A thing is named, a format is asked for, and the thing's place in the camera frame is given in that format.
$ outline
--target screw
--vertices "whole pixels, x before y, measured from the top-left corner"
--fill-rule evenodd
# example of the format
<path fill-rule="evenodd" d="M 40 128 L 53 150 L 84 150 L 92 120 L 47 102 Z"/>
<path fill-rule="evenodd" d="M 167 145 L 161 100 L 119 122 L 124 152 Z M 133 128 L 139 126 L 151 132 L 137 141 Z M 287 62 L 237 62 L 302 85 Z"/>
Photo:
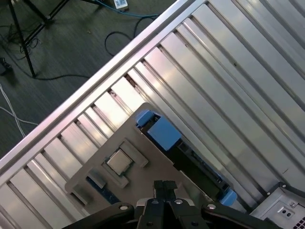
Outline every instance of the screw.
<path fill-rule="evenodd" d="M 182 203 L 183 203 L 183 201 L 182 201 L 182 200 L 180 200 L 180 199 L 177 199 L 177 200 L 175 200 L 175 203 L 176 203 L 176 204 L 182 204 Z"/>
<path fill-rule="evenodd" d="M 120 206 L 120 209 L 121 209 L 121 210 L 127 210 L 128 207 L 127 207 L 127 206 Z"/>
<path fill-rule="evenodd" d="M 208 208 L 214 210 L 216 209 L 216 206 L 214 204 L 208 204 Z"/>

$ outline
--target tripod leg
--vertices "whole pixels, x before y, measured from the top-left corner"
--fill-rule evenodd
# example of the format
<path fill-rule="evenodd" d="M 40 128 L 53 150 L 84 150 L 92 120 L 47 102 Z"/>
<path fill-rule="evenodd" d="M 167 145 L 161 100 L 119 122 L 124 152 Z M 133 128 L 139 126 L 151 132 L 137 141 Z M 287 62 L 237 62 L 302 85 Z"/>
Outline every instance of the tripod leg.
<path fill-rule="evenodd" d="M 16 12 L 14 10 L 14 6 L 13 6 L 11 0 L 9 0 L 8 2 L 9 2 L 10 12 L 11 12 L 11 15 L 13 17 L 16 29 L 17 29 L 17 33 L 20 37 L 21 45 L 22 45 L 22 48 L 23 48 L 24 53 L 25 53 L 25 57 L 28 61 L 29 67 L 30 67 L 30 72 L 32 73 L 33 78 L 35 78 L 36 74 L 35 74 L 34 69 L 33 69 L 33 65 L 32 65 L 32 62 L 31 62 L 31 59 L 30 59 L 30 56 L 29 56 L 29 52 L 28 52 L 27 47 L 24 43 L 23 35 L 22 35 L 21 29 L 20 29 L 20 25 L 19 25 L 19 22 L 18 22 L 18 19 L 17 19 Z"/>
<path fill-rule="evenodd" d="M 41 19 L 43 19 L 44 22 L 48 20 L 46 16 L 44 16 L 43 13 L 30 0 L 23 0 L 23 1 L 25 4 L 28 5 L 28 7 L 31 8 L 32 11 L 34 11 Z"/>

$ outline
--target metal plate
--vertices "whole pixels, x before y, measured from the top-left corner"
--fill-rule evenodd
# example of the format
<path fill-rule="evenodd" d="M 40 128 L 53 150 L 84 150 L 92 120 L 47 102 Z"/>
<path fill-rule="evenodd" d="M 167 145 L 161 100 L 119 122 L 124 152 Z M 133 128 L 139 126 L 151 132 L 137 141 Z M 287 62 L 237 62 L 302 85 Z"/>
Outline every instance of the metal plate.
<path fill-rule="evenodd" d="M 178 0 L 0 161 L 0 185 L 35 159 L 54 196 L 149 102 L 231 181 L 234 208 L 251 212 L 278 181 L 305 191 L 304 11 L 302 0 Z M 33 228 L 50 226 L 13 200 Z M 23 226 L 5 201 L 3 217 Z"/>
<path fill-rule="evenodd" d="M 153 196 L 154 180 L 175 180 L 185 184 L 188 179 L 173 167 L 173 163 L 150 142 L 146 136 L 135 127 L 135 116 L 139 111 L 154 109 L 150 104 L 142 104 L 108 141 L 90 158 L 83 167 L 67 182 L 68 193 L 78 192 L 90 197 L 85 204 L 86 210 L 93 213 L 105 207 L 104 202 L 111 202 L 110 196 L 116 196 L 121 202 L 136 204 L 144 196 Z M 101 177 L 102 182 L 96 182 L 95 177 Z M 88 187 L 90 177 L 101 189 Z M 181 198 L 188 198 L 185 192 L 180 192 Z"/>
<path fill-rule="evenodd" d="M 278 187 L 251 215 L 262 220 L 268 218 L 284 229 L 300 229 L 305 222 L 303 205 L 303 198 Z"/>

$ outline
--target black stand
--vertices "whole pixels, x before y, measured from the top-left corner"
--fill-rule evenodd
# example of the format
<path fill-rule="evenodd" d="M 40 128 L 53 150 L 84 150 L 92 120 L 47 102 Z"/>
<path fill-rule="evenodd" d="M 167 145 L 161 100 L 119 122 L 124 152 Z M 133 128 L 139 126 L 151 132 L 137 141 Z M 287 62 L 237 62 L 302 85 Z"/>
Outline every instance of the black stand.
<path fill-rule="evenodd" d="M 19 35 L 19 38 L 20 38 L 20 42 L 21 42 L 21 46 L 24 50 L 24 54 L 25 54 L 25 57 L 27 59 L 27 62 L 28 62 L 28 65 L 29 65 L 29 68 L 30 68 L 30 72 L 32 74 L 32 77 L 35 78 L 36 77 L 36 74 L 35 74 L 35 71 L 34 71 L 34 68 L 33 68 L 33 65 L 32 65 L 32 62 L 31 62 L 31 59 L 30 59 L 30 56 L 29 56 L 29 52 L 27 50 L 27 46 L 30 44 L 30 42 L 37 36 L 37 34 L 48 24 L 50 24 L 52 22 L 52 19 L 55 17 L 55 15 L 64 7 L 64 5 L 67 4 L 67 2 L 69 0 L 62 0 L 53 10 L 52 12 L 46 17 L 43 15 L 43 13 L 30 1 L 30 0 L 23 0 L 24 3 L 34 12 L 36 13 L 42 20 L 43 22 L 40 23 L 39 26 L 37 26 L 34 31 L 26 38 L 24 39 L 23 38 L 23 35 L 22 35 L 22 31 L 20 29 L 20 25 L 19 25 L 19 22 L 18 22 L 18 18 L 17 18 L 17 15 L 16 15 L 16 12 L 14 10 L 14 6 L 11 2 L 11 0 L 8 0 L 8 4 L 9 4 L 9 8 L 10 8 L 10 13 L 12 15 L 12 18 L 14 20 L 14 24 L 16 26 L 16 29 L 17 29 L 17 33 Z M 98 6 L 101 6 L 98 2 L 95 2 L 94 0 L 82 0 L 82 1 L 85 1 L 85 2 L 88 2 L 88 3 L 92 3 L 92 4 L 95 4 L 95 5 L 98 5 Z"/>

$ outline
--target metal rack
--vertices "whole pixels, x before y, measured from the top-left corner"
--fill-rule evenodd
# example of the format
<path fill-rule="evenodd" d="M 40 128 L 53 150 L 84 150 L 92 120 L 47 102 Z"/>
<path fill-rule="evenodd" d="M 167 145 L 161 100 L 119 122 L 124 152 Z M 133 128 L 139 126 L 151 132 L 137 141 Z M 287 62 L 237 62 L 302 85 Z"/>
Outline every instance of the metal rack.
<path fill-rule="evenodd" d="M 304 10 L 177 1 L 0 161 L 0 225 L 86 216 L 64 185 L 143 102 L 233 183 L 235 209 L 250 213 L 279 181 L 304 191 Z"/>

